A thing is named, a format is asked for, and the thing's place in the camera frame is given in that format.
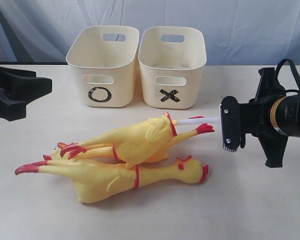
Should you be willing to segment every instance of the white backdrop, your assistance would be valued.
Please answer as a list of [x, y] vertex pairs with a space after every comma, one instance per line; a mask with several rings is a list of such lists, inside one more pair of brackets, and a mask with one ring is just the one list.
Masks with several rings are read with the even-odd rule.
[[300, 64], [300, 0], [0, 0], [35, 61], [65, 61], [92, 25], [187, 26], [202, 31], [208, 65]]

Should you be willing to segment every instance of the white plastic bin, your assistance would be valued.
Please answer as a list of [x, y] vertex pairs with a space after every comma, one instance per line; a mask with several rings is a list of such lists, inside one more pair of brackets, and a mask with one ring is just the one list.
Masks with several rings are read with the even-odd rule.
[[144, 101], [155, 108], [187, 109], [197, 100], [207, 61], [203, 34], [191, 27], [155, 26], [141, 39]]
[[82, 102], [91, 107], [123, 107], [135, 91], [139, 31], [130, 26], [84, 29], [67, 56]]

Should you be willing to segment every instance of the white table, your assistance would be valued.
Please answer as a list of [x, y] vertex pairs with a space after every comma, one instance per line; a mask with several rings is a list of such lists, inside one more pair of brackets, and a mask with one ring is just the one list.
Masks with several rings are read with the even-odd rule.
[[[222, 149], [220, 129], [173, 147], [170, 158], [193, 155], [209, 164], [204, 184], [163, 181], [102, 202], [77, 202], [68, 178], [14, 170], [42, 160], [57, 142], [79, 142], [116, 127], [161, 116], [147, 106], [140, 85], [123, 108], [92, 108], [78, 101], [66, 65], [6, 65], [53, 79], [53, 92], [27, 106], [25, 119], [0, 119], [0, 240], [291, 240], [300, 239], [300, 139], [290, 138], [283, 168], [265, 167], [258, 139], [245, 149]], [[207, 66], [197, 103], [169, 110], [173, 119], [218, 115], [222, 97], [246, 103], [265, 66]], [[288, 66], [279, 79], [296, 88]], [[178, 126], [183, 132], [194, 126]]]

